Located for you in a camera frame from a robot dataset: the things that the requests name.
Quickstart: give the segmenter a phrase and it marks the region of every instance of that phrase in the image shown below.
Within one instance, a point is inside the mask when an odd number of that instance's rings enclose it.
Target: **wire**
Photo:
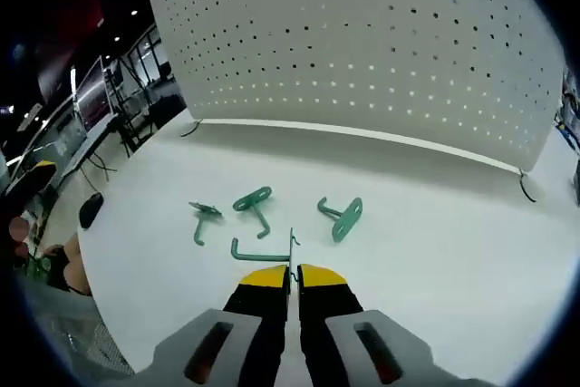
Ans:
[[[101,161],[101,163],[102,163],[102,165],[99,165],[98,163],[94,163],[94,162],[91,160],[91,158],[87,158],[87,159],[88,159],[88,160],[91,162],[91,164],[93,164],[95,167],[97,167],[98,169],[105,169],[105,170],[107,170],[107,171],[118,172],[118,170],[117,170],[117,169],[115,169],[115,168],[109,168],[109,167],[107,167],[107,166],[105,165],[105,162],[104,162],[104,161],[101,159],[101,156],[99,156],[97,153],[93,153],[93,154],[94,154],[94,155],[97,157],[97,159],[98,159],[98,160],[100,160],[100,161]]]
[[[524,180],[524,177],[525,177],[524,171],[522,171],[520,169],[519,170],[519,174],[520,174],[520,176],[519,176],[519,186],[522,188],[522,192],[524,192],[524,195],[526,196],[526,198],[529,199],[532,203],[537,203],[537,200],[531,198],[529,196],[529,194],[526,192],[526,188],[524,188],[524,181],[523,181]]]
[[[184,133],[182,135],[179,135],[181,138],[185,138],[186,136],[190,135],[191,133],[193,133],[194,131],[196,131],[199,127],[199,124],[201,124],[201,122],[203,121],[203,118],[201,120],[198,120],[196,122],[196,125],[193,126],[193,129],[191,129],[190,131],[188,131],[187,133]]]
[[[100,194],[101,192],[99,192],[99,190],[94,187],[94,185],[91,183],[87,175],[84,173],[84,169],[82,169],[82,167],[80,167],[79,169],[81,170],[81,173],[83,174],[84,178],[87,180],[87,183],[89,183],[89,185],[91,186],[92,190],[94,190],[97,194]]]

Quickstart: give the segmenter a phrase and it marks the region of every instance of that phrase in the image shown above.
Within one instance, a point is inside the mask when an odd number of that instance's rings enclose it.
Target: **black object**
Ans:
[[[346,284],[305,286],[298,266],[300,345],[314,387],[352,387],[326,319],[363,311]]]
[[[180,136],[181,138],[185,138],[186,136],[189,136],[191,133],[193,133],[194,131],[196,131],[196,130],[198,129],[198,127],[199,127],[199,124],[201,124],[201,122],[202,122],[202,121],[203,121],[203,119],[201,119],[201,120],[198,120],[198,121],[195,123],[195,125],[193,126],[193,129],[191,129],[190,131],[188,131],[188,132],[186,132],[186,133],[184,133],[184,134],[182,134],[182,135],[179,135],[179,136]]]
[[[163,79],[167,79],[167,76],[171,74],[171,65],[169,63],[163,63],[159,66],[159,75]]]
[[[226,312],[262,318],[247,352],[238,387],[271,387],[276,381],[284,351],[289,283],[286,268],[279,287],[240,284],[224,307]]]
[[[149,109],[150,120],[160,129],[185,108],[185,103],[177,94],[161,97]]]
[[[574,187],[576,189],[576,202],[578,203],[578,207],[580,207],[580,159],[578,160],[576,174],[574,175]]]
[[[104,201],[100,193],[92,194],[92,196],[87,199],[79,210],[79,222],[81,227],[85,230],[89,228],[94,221],[97,213],[101,210],[102,202]]]

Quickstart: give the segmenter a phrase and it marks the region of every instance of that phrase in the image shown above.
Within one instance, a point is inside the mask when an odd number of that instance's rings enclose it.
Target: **black cable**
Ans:
[[[199,127],[199,124],[201,124],[201,122],[203,121],[203,118],[201,120],[198,120],[196,122],[196,125],[193,126],[193,129],[191,129],[190,131],[188,131],[187,133],[184,133],[182,135],[179,135],[181,138],[185,138],[186,136],[190,135],[191,133],[193,133],[194,131],[196,131]]]
[[[109,172],[107,172],[107,169],[102,167],[101,165],[97,165],[96,163],[94,163],[91,158],[87,158],[87,160],[94,165],[95,167],[97,167],[98,169],[102,169],[103,171],[105,171],[105,178],[107,179],[107,183],[109,182]]]
[[[109,168],[109,167],[107,166],[107,164],[105,163],[105,161],[102,159],[102,157],[101,157],[101,156],[99,156],[97,153],[93,153],[93,155],[94,155],[94,156],[96,156],[96,158],[97,158],[98,160],[100,160],[100,161],[101,161],[101,164],[102,164],[102,169],[106,169],[106,170],[108,170],[108,171],[117,172],[117,170],[116,170],[115,168]]]
[[[524,176],[525,176],[525,174],[524,174],[524,171],[522,171],[522,170],[520,169],[520,170],[519,170],[519,174],[520,174],[520,176],[519,176],[519,186],[522,188],[522,192],[524,192],[524,195],[526,196],[526,198],[527,198],[527,199],[529,199],[529,200],[530,200],[532,203],[537,203],[537,200],[535,200],[535,199],[531,198],[531,197],[530,197],[530,196],[527,194],[527,192],[526,192],[526,188],[524,188],[524,181],[523,181],[523,180],[524,180]]]
[[[79,169],[81,170],[81,173],[83,174],[84,178],[87,180],[87,183],[91,185],[92,190],[94,190],[97,194],[100,194],[101,192],[99,192],[99,190],[94,187],[94,185],[91,183],[87,175],[84,173],[84,169],[82,169],[82,167],[80,167]]]

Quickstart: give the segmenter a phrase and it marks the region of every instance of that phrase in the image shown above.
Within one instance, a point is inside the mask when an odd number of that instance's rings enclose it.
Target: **metal bracket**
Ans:
[[[328,208],[324,204],[326,204],[326,197],[318,201],[318,210],[336,220],[333,225],[333,240],[334,242],[340,242],[348,235],[348,232],[351,231],[351,228],[353,228],[356,221],[361,217],[363,213],[363,201],[358,197],[355,198],[344,212]]]
[[[258,233],[257,235],[258,239],[261,239],[262,237],[270,234],[270,226],[266,222],[266,219],[264,218],[264,215],[262,215],[262,212],[260,212],[260,209],[257,207],[257,204],[261,201],[264,201],[265,199],[270,198],[271,195],[272,188],[264,186],[258,189],[257,191],[252,192],[251,194],[246,195],[243,198],[240,198],[238,201],[234,203],[234,210],[236,212],[242,212],[244,210],[248,210],[249,208],[254,210],[258,219],[262,223],[262,226],[264,226],[264,230]]]
[[[241,254],[237,252],[237,246],[239,241],[237,237],[232,240],[232,257],[236,260],[247,260],[250,262],[291,262],[292,259],[292,246],[294,244],[300,245],[296,238],[294,237],[293,229],[290,228],[290,250],[287,255],[265,255],[265,254]]]
[[[204,221],[213,219],[213,218],[222,218],[222,214],[219,210],[214,208],[213,206],[206,206],[205,204],[193,203],[189,202],[189,205],[198,211],[198,226],[196,227],[196,232],[193,234],[193,240],[196,244],[200,247],[206,245],[206,243],[201,240],[201,225]]]

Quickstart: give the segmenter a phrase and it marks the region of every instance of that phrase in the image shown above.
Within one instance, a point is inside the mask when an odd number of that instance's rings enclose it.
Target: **hole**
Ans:
[[[212,327],[189,360],[183,372],[186,378],[197,384],[205,384],[208,381],[214,362],[226,342],[232,327],[232,324],[223,322],[219,322]]]

